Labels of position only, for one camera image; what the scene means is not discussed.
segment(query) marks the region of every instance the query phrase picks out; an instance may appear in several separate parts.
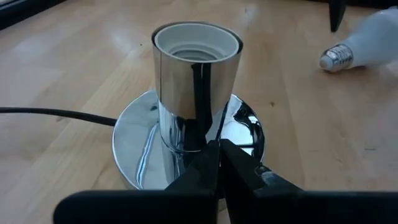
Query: wooden surface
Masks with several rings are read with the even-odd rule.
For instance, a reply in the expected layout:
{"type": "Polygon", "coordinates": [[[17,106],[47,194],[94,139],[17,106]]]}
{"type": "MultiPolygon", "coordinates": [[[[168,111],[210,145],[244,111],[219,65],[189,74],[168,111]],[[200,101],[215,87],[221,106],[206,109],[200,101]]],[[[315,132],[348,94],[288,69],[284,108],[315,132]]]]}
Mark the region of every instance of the wooden surface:
{"type": "MultiPolygon", "coordinates": [[[[117,118],[154,87],[156,27],[214,22],[244,41],[234,93],[261,119],[267,166],[305,189],[398,190],[398,64],[318,69],[320,54],[372,12],[347,8],[331,34],[328,6],[316,2],[69,0],[0,31],[0,105],[117,118]]],[[[124,189],[111,134],[84,121],[0,115],[0,223],[50,223],[71,193],[124,189]]]]}

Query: white light bulb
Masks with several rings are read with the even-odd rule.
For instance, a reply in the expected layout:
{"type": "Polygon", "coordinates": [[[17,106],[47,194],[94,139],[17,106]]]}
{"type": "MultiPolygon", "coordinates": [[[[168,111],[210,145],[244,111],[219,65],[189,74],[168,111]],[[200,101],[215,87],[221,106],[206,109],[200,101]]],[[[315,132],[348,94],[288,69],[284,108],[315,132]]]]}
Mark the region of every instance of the white light bulb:
{"type": "Polygon", "coordinates": [[[330,72],[398,59],[398,9],[367,17],[345,40],[328,49],[320,66],[330,72]]]}

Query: socket thread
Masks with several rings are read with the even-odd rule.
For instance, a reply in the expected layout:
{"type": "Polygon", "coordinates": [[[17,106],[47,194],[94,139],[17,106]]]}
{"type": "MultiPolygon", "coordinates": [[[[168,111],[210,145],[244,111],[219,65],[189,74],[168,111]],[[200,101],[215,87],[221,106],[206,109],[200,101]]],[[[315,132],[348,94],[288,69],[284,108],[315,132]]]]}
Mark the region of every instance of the socket thread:
{"type": "Polygon", "coordinates": [[[331,61],[333,62],[333,66],[330,69],[331,72],[348,68],[354,60],[353,52],[344,44],[338,44],[326,50],[322,56],[325,55],[330,57],[331,61]]]}

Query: chrome cylinder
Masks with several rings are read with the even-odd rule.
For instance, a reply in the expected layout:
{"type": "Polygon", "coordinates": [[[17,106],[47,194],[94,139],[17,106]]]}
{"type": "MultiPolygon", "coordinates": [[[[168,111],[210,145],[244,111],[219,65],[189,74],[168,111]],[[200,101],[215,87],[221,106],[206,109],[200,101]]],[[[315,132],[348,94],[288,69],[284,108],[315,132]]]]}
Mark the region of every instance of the chrome cylinder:
{"type": "Polygon", "coordinates": [[[220,138],[243,43],[231,30],[204,22],[166,24],[152,43],[165,165],[176,178],[196,152],[220,138]]]}

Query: lamp base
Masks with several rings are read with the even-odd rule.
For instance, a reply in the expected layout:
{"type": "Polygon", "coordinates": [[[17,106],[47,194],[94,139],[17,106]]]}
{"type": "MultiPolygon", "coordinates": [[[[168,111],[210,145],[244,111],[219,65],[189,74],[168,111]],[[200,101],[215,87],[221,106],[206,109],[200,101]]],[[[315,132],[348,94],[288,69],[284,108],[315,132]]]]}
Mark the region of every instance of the lamp base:
{"type": "MultiPolygon", "coordinates": [[[[235,95],[229,100],[221,138],[241,146],[258,161],[263,159],[265,138],[261,124],[253,110],[235,95]]],[[[170,166],[173,166],[169,154],[173,153],[167,151],[160,136],[154,90],[139,96],[120,114],[113,130],[112,148],[128,188],[165,189],[174,180],[169,174],[170,166]]]]}

